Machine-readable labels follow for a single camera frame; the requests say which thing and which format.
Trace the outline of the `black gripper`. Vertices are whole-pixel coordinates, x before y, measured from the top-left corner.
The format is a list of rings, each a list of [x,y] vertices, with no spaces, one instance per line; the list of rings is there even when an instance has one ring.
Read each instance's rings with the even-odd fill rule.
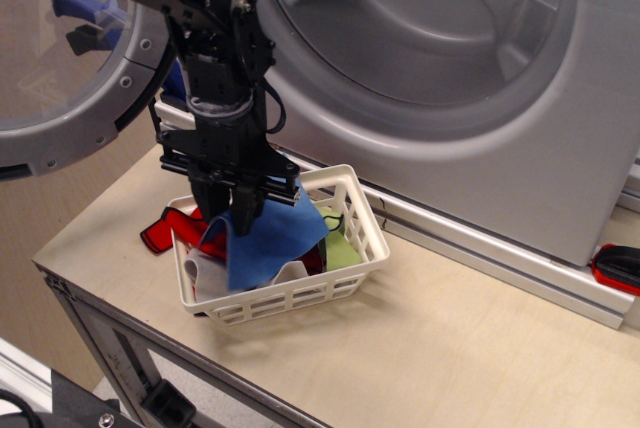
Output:
[[[156,104],[162,167],[192,172],[191,191],[203,220],[210,223],[230,207],[237,236],[250,233],[265,198],[294,205],[300,198],[300,168],[267,141],[263,102],[230,117],[194,116],[165,102]]]

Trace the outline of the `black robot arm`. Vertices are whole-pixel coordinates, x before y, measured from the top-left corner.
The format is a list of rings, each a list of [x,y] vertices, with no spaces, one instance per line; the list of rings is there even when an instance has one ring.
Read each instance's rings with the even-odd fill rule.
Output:
[[[205,221],[231,212],[234,231],[250,232],[266,200],[293,205],[299,167],[267,137],[286,122],[267,121],[265,79],[275,44],[263,32],[256,0],[131,0],[160,12],[179,59],[192,130],[159,130],[165,169],[188,177]]]

